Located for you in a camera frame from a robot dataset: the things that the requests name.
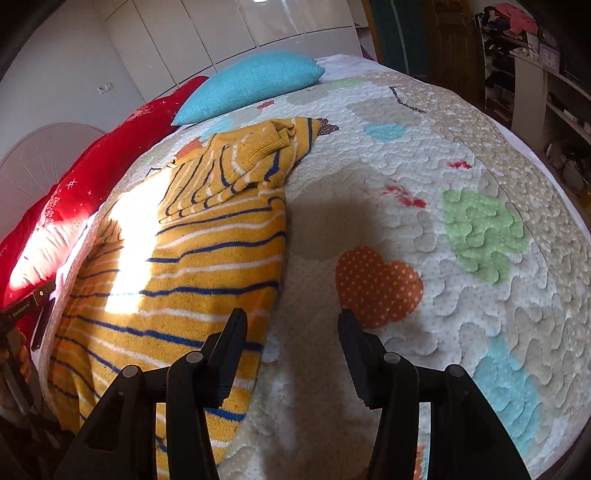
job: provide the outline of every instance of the wall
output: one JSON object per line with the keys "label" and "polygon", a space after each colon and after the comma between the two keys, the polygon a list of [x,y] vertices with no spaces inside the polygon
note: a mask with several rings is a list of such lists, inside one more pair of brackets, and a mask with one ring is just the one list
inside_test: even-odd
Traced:
{"label": "wall", "polygon": [[515,0],[503,0],[502,2],[491,2],[488,0],[472,0],[472,12],[476,15],[480,12],[482,12],[485,7],[494,7],[497,4],[500,3],[506,3],[506,4],[511,4],[511,5],[515,5],[517,8],[521,8],[525,13],[527,13],[528,15],[530,14],[525,8],[523,8],[518,2],[516,2]]}
{"label": "wall", "polygon": [[[101,95],[97,87],[108,82],[113,89]],[[44,125],[77,122],[110,131],[143,103],[91,0],[67,0],[0,82],[0,158]]]}

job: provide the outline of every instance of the quilted bedspread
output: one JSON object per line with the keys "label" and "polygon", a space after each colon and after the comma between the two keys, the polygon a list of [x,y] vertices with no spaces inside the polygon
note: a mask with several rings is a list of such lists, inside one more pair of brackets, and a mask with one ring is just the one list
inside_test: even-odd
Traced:
{"label": "quilted bedspread", "polygon": [[[454,93],[377,73],[231,112],[140,157],[102,211],[191,142],[296,115],[323,129],[285,189],[282,292],[222,478],[352,479],[367,465],[379,412],[350,379],[343,306],[417,365],[463,365],[541,474],[591,414],[591,248],[543,173]],[[425,405],[417,479],[428,431]]]}

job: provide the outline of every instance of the hand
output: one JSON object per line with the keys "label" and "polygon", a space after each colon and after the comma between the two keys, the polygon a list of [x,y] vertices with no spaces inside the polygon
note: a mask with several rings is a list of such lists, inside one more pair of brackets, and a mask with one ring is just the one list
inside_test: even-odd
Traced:
{"label": "hand", "polygon": [[[25,346],[27,339],[21,333],[21,349],[18,351],[18,360],[21,363],[20,371],[21,375],[25,378],[27,383],[31,383],[33,378],[33,365],[31,363],[31,357],[29,357],[29,350]],[[0,349],[0,362],[4,362],[8,359],[8,350]]]}

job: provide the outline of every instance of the polka dot fabric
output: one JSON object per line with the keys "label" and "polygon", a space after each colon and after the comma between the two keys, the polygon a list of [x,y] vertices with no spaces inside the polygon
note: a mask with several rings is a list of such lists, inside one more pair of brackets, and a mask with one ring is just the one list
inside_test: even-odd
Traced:
{"label": "polka dot fabric", "polygon": [[405,319],[423,298],[423,282],[410,265],[386,264],[366,246],[339,258],[336,288],[341,307],[353,310],[364,328]]}

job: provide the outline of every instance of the beige upholstered headboard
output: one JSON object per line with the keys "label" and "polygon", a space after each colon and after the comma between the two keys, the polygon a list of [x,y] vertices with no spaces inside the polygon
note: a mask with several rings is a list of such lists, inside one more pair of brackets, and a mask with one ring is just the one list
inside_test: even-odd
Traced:
{"label": "beige upholstered headboard", "polygon": [[0,241],[103,134],[89,125],[46,125],[23,138],[0,160]]}

